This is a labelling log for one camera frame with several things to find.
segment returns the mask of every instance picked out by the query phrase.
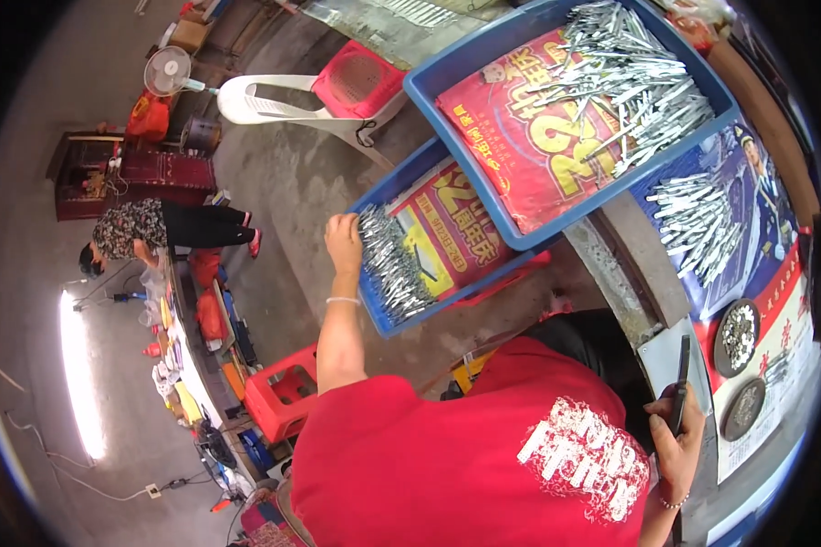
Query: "floral top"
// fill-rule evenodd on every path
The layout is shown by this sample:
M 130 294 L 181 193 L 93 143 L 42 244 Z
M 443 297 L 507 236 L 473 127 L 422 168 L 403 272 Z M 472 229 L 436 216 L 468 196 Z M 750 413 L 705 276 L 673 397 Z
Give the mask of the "floral top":
M 148 198 L 111 208 L 94 225 L 92 239 L 109 260 L 134 258 L 134 239 L 142 239 L 153 249 L 167 247 L 161 200 Z

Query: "blue plastic tray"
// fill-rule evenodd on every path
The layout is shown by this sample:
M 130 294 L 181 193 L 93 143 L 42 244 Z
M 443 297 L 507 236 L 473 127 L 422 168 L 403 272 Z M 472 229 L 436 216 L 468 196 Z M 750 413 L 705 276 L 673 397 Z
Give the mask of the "blue plastic tray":
M 537 0 L 451 44 L 405 76 L 405 91 L 408 96 L 435 127 L 438 136 L 444 140 L 450 153 L 466 172 L 483 205 L 493 218 L 493 224 L 508 246 L 526 250 L 549 240 L 573 222 L 592 213 L 606 201 L 643 179 L 658 166 L 671 163 L 739 116 L 739 106 L 721 79 L 662 16 L 644 0 L 618 1 L 635 10 L 645 26 L 666 49 L 684 61 L 697 87 L 708 97 L 716 117 L 678 143 L 658 152 L 647 163 L 631 169 L 602 190 L 578 202 L 566 213 L 527 235 L 517 227 L 486 172 L 468 150 L 460 133 L 435 105 L 435 100 L 438 95 L 464 80 L 472 72 L 480 70 L 487 63 L 533 38 L 564 25 L 569 11 L 577 5 L 586 4 L 588 0 Z
M 353 203 L 348 213 L 359 213 L 368 203 L 375 203 L 377 205 L 388 203 L 392 201 L 399 193 L 405 191 L 417 179 L 426 174 L 426 171 L 435 167 L 439 161 L 450 155 L 450 151 L 444 146 L 444 143 L 438 137 L 432 138 L 426 144 L 423 144 L 417 151 L 412 153 L 405 161 L 396 167 L 390 174 L 384 177 L 376 186 L 371 188 L 363 195 L 359 201 Z M 422 323 L 432 315 L 448 308 L 458 300 L 472 295 L 478 290 L 483 290 L 489 287 L 495 281 L 508 275 L 514 268 L 523 265 L 532 257 L 545 250 L 549 246 L 556 243 L 558 236 L 546 240 L 538 244 L 535 248 L 528 249 L 520 253 L 512 260 L 504 263 L 501 268 L 494 269 L 489 274 L 480 279 L 476 283 L 463 287 L 461 290 L 454 292 L 448 299 L 438 301 L 436 304 L 430 306 L 425 312 L 417 313 L 409 320 L 400 325 L 393 326 L 383 311 L 380 301 L 375 296 L 374 288 L 371 284 L 371 278 L 364 272 L 361 272 L 359 280 L 359 294 L 361 301 L 368 309 L 371 316 L 371 321 L 377 328 L 377 333 L 383 338 L 389 338 L 401 333 L 406 328 Z

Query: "wall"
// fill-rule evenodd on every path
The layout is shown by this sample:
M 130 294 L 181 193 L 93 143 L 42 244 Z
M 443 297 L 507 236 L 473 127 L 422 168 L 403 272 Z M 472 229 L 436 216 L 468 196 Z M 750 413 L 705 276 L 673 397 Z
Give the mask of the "wall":
M 134 2 L 79 0 L 31 64 L 0 133 L 0 366 L 31 390 L 22 394 L 0 379 L 0 408 L 36 424 L 50 450 L 75 459 L 85 456 L 64 378 L 57 302 L 61 285 L 80 277 L 78 252 L 93 224 L 57 223 L 52 184 L 43 175 L 63 131 L 101 120 L 124 125 L 142 89 L 146 51 L 182 4 L 151 2 L 141 17 Z M 122 272 L 109 292 L 125 278 Z M 79 293 L 92 286 L 71 287 Z M 118 497 L 203 469 L 189 433 L 155 391 L 151 361 L 140 355 L 151 341 L 137 323 L 141 309 L 108 304 L 83 312 L 107 456 L 90 471 L 61 464 Z M 234 511 L 208 512 L 219 496 L 212 483 L 157 501 L 111 501 L 56 478 L 31 432 L 10 427 L 10 438 L 44 517 L 72 545 L 225 544 Z

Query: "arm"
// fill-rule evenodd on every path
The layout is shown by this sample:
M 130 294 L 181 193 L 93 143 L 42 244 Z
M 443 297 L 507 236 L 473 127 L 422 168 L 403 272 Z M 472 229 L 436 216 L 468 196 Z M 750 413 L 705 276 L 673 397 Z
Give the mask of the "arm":
M 158 267 L 158 258 L 152 255 L 149 245 L 142 239 L 134 240 L 134 256 L 145 262 L 150 268 Z
M 359 217 L 355 214 L 336 214 L 326 226 L 326 246 L 335 269 L 332 297 L 357 298 L 361 271 L 358 224 Z M 365 375 L 365 350 L 356 317 L 357 307 L 355 302 L 345 300 L 333 300 L 327 304 L 316 352 L 319 395 L 368 378 Z
M 669 537 L 679 508 L 668 509 L 663 501 L 679 505 L 690 493 L 696 465 L 700 459 L 702 433 L 706 427 L 706 417 L 700 410 L 693 388 L 687 385 L 687 400 L 681 417 L 681 432 L 672 436 L 665 419 L 672 411 L 671 391 L 666 388 L 663 395 L 644 406 L 650 414 L 650 434 L 657 448 L 660 465 L 660 482 L 650 491 L 644 506 L 642 533 L 638 538 L 640 547 L 662 547 Z

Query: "black hair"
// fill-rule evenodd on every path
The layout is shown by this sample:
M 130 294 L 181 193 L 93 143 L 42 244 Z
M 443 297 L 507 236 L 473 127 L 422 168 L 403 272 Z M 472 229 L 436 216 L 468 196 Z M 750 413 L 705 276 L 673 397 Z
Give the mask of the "black hair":
M 82 252 L 79 253 L 79 269 L 88 279 L 96 279 L 103 273 L 103 264 L 100 263 L 100 260 L 94 259 L 94 250 L 91 248 L 90 243 L 86 243 L 86 246 L 82 248 Z

